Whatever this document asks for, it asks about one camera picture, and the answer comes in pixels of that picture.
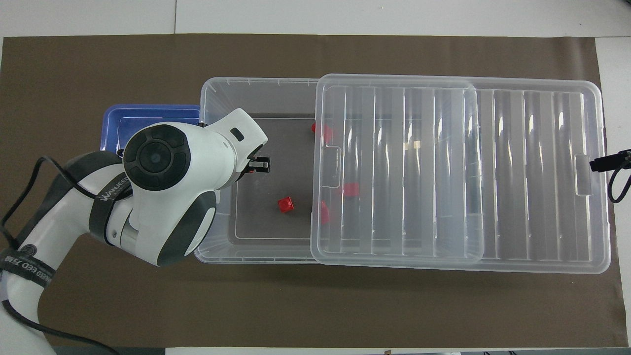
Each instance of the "blue tray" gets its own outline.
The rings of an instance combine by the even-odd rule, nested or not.
[[[199,123],[198,105],[114,105],[103,115],[101,150],[116,153],[139,130],[157,122]]]

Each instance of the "white robotic arm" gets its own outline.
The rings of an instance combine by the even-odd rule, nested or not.
[[[68,172],[93,197],[56,178],[18,235],[19,251],[0,255],[0,301],[37,323],[37,304],[52,277],[46,265],[56,270],[87,232],[154,265],[183,259],[210,228],[219,190],[245,172],[269,168],[268,161],[254,160],[265,143],[260,127],[237,109],[204,128],[161,123],[142,129],[122,161],[95,152],[70,162]],[[129,185],[133,195],[125,197]],[[41,332],[4,308],[0,325],[1,354],[54,354]]]

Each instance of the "black circular joint cap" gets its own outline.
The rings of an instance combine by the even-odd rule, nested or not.
[[[186,175],[191,149],[181,130],[160,124],[145,128],[130,139],[123,164],[129,179],[140,188],[166,190]]]

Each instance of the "brown paper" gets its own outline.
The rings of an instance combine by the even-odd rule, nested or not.
[[[97,150],[113,104],[198,104],[214,76],[326,73],[589,80],[593,39],[300,35],[6,38],[0,71],[0,208],[40,155]],[[17,231],[52,169],[9,223]],[[156,268],[86,236],[44,292],[40,321],[115,346],[626,346],[612,240],[601,275],[325,265]],[[70,344],[51,338],[53,344]]]

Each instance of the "black strap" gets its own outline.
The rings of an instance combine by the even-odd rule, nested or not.
[[[9,248],[0,253],[0,270],[33,281],[42,287],[48,286],[55,276],[55,269],[46,265],[42,260]]]
[[[90,211],[90,234],[101,242],[112,245],[105,236],[107,222],[110,220],[114,204],[121,197],[127,196],[129,189],[131,189],[131,182],[129,182],[127,175],[122,172],[105,185],[94,199]]]

